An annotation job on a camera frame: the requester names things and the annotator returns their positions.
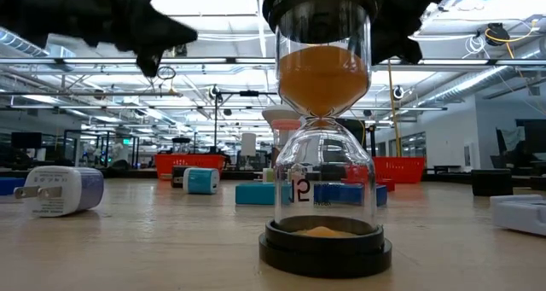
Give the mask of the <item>black computer monitor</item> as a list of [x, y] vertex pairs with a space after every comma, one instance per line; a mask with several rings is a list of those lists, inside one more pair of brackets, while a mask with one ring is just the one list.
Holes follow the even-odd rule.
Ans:
[[41, 148], [42, 139], [41, 132], [12, 132], [11, 146], [17, 149]]

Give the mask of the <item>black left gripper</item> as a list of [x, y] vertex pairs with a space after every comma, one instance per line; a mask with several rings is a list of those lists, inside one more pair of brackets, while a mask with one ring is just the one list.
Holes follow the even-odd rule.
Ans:
[[148, 78], [157, 76], [165, 50], [192, 43], [198, 32], [153, 9], [151, 0], [42, 0], [42, 44], [49, 35], [111, 43], [136, 53]]

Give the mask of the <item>pink sand hourglass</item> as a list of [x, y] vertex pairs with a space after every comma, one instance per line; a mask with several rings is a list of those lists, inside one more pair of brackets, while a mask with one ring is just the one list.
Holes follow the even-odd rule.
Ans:
[[276, 166], [277, 159], [288, 143], [290, 137], [301, 127], [299, 119], [275, 119], [271, 122], [271, 129], [274, 136], [272, 149], [272, 167]]

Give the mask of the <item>white sand hourglass black caps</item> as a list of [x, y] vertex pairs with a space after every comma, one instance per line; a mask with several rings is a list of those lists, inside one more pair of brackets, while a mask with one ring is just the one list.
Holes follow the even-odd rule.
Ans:
[[174, 154], [188, 154], [190, 151], [191, 139], [188, 137], [174, 137], [172, 138], [172, 153]]

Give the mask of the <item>purple white wall charger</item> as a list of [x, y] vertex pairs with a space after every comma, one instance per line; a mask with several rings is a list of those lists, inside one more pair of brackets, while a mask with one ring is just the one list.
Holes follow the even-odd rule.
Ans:
[[39, 166], [23, 186], [14, 189], [26, 212], [34, 217], [56, 218], [97, 207], [104, 193], [102, 173], [89, 167]]

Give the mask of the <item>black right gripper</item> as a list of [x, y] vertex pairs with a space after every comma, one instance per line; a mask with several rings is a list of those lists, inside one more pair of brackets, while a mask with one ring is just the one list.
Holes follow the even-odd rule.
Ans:
[[417, 31], [421, 17], [431, 3], [442, 0], [377, 0], [378, 14], [371, 28], [371, 64], [394, 56], [410, 64], [422, 59], [421, 47], [408, 36]]

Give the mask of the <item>orange sand hourglass black caps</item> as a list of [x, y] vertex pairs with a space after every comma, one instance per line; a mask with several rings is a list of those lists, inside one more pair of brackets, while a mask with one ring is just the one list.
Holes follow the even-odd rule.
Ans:
[[[378, 8], [377, 0], [263, 0], [279, 96], [304, 119], [277, 159], [275, 215], [259, 238], [260, 258], [278, 270], [353, 278], [391, 266], [375, 220], [374, 161], [338, 121], [369, 90]], [[342, 183], [349, 165], [368, 167], [369, 182]]]

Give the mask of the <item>cyan rectangular box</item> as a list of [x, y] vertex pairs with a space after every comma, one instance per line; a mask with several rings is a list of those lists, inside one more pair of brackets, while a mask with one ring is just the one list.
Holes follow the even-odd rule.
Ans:
[[235, 203], [237, 205], [276, 204], [276, 185], [274, 183], [241, 183], [235, 186]]

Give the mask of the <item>white digital clock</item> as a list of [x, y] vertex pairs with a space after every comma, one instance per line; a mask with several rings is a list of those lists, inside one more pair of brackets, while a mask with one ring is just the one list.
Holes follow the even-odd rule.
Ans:
[[490, 198], [496, 227], [546, 236], [546, 198], [542, 195], [499, 195]]

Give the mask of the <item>black wall charger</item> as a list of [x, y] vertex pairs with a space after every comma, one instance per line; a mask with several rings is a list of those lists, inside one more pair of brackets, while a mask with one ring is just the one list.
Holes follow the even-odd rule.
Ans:
[[474, 196], [512, 195], [512, 173], [509, 169], [474, 169], [471, 171]]
[[189, 166], [173, 166], [171, 169], [171, 186], [173, 188], [183, 188], [184, 173]]

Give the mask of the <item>red plastic slotted basket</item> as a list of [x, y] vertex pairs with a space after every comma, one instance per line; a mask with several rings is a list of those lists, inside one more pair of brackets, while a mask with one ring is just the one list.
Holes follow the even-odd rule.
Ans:
[[378, 182], [419, 183], [425, 168], [424, 157], [374, 157]]
[[219, 173], [224, 169], [224, 157], [221, 154], [157, 154], [154, 157], [158, 179], [170, 180], [174, 166], [197, 166], [216, 168]]

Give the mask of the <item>white cylinder on stand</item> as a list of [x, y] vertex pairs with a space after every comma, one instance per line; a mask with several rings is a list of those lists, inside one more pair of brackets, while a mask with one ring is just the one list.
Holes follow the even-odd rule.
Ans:
[[256, 155], [256, 134], [245, 132], [241, 134], [241, 156]]

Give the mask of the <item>cyan wall charger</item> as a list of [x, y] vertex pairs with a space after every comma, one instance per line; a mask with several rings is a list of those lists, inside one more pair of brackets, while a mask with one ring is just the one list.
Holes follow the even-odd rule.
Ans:
[[189, 194], [214, 195], [219, 184], [219, 172], [214, 168], [190, 167], [183, 174], [183, 188]]

